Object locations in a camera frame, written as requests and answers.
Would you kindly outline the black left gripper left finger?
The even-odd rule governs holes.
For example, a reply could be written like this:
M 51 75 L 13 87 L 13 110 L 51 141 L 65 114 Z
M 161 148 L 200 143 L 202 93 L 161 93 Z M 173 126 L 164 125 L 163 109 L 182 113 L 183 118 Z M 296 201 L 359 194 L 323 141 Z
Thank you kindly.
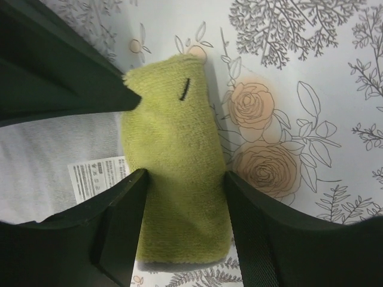
M 2 222 L 1 285 L 129 286 L 148 182 L 139 169 L 43 222 Z

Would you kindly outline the yellow and grey cloths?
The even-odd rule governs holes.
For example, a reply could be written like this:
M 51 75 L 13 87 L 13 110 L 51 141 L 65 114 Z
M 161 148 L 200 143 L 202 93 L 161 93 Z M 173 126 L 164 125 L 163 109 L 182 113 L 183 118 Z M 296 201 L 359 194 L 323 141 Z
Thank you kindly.
M 224 157 L 209 108 L 203 63 L 177 55 L 129 71 L 123 84 L 140 95 L 120 124 L 91 119 L 98 138 L 73 140 L 67 118 L 1 128 L 1 192 L 17 207 L 40 211 L 72 191 L 67 172 L 77 151 L 105 155 L 120 146 L 128 176 L 144 169 L 148 190 L 135 260 L 209 264 L 230 248 L 230 218 L 223 191 Z

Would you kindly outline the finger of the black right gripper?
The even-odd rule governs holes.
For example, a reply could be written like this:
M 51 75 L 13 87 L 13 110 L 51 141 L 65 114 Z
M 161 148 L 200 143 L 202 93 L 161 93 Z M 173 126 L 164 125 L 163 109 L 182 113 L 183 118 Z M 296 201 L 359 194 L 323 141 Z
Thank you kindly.
M 1 2 L 1 126 L 131 111 L 121 72 L 40 1 Z

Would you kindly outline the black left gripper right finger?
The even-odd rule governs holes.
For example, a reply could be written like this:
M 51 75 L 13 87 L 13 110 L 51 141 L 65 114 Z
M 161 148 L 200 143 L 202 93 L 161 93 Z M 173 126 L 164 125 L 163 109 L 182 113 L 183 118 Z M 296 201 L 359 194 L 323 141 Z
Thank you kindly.
M 382 218 L 323 221 L 233 172 L 224 191 L 244 286 L 381 286 Z

